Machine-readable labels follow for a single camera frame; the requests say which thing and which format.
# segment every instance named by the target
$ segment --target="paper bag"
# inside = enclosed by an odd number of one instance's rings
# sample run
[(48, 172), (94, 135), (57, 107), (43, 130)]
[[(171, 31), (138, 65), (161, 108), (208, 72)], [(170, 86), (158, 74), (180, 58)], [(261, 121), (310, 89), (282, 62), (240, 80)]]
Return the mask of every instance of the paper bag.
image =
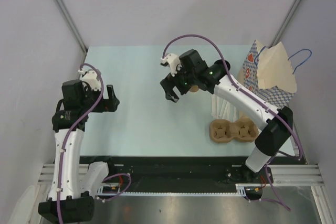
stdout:
[(281, 42), (268, 49), (255, 40), (237, 79), (245, 88), (280, 109), (297, 90), (293, 68)]

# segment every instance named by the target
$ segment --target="patterned bag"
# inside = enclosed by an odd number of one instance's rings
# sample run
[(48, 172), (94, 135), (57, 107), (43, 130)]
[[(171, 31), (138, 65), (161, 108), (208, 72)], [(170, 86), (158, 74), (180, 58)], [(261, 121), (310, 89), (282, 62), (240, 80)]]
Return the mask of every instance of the patterned bag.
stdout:
[(296, 93), (293, 68), (283, 44), (266, 48), (254, 41), (238, 74), (245, 88), (278, 108), (283, 108)]

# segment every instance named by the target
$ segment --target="light blue tabletop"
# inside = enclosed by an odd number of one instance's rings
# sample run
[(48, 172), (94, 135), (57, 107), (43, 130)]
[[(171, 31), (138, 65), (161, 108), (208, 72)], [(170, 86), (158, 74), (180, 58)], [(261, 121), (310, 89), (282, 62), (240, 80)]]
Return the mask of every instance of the light blue tabletop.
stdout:
[[(219, 56), (211, 46), (171, 46), (180, 55), (194, 48), (211, 66)], [(219, 46), (237, 75), (250, 49)], [(112, 84), (120, 105), (116, 112), (91, 113), (80, 155), (113, 156), (248, 156), (254, 143), (216, 144), (209, 138), (211, 94), (199, 90), (165, 99), (160, 81), (169, 68), (160, 66), (164, 46), (90, 47), (86, 63), (98, 68), (104, 85)], [(291, 141), (281, 149), (294, 154)]]

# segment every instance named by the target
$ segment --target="red logo on bag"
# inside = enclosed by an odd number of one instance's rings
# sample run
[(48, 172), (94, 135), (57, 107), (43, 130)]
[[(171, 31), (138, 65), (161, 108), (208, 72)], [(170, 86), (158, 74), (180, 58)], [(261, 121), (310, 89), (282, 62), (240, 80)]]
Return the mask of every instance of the red logo on bag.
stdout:
[(247, 79), (250, 76), (250, 69), (246, 69), (245, 78)]
[(249, 62), (253, 62), (253, 60), (254, 60), (253, 55), (252, 55), (252, 54), (249, 54), (249, 55), (247, 56), (247, 59), (248, 59)]

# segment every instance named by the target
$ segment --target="gray wall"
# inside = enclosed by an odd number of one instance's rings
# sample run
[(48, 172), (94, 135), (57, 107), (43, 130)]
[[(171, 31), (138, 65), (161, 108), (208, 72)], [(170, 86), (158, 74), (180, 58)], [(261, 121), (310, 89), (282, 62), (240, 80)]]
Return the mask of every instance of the gray wall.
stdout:
[(51, 117), (83, 55), (53, 0), (0, 0), (0, 216), (53, 160)]
[[(269, 45), (293, 0), (64, 0), (86, 45), (165, 45), (185, 33)], [(183, 40), (194, 45), (200, 40)]]
[[(312, 58), (296, 72), (298, 92), (291, 107), (305, 153), (318, 163), (336, 207), (335, 140), (335, 41), (336, 0), (303, 0), (282, 42), (288, 54), (301, 48), (313, 51)], [(296, 56), (297, 65), (307, 52)]]

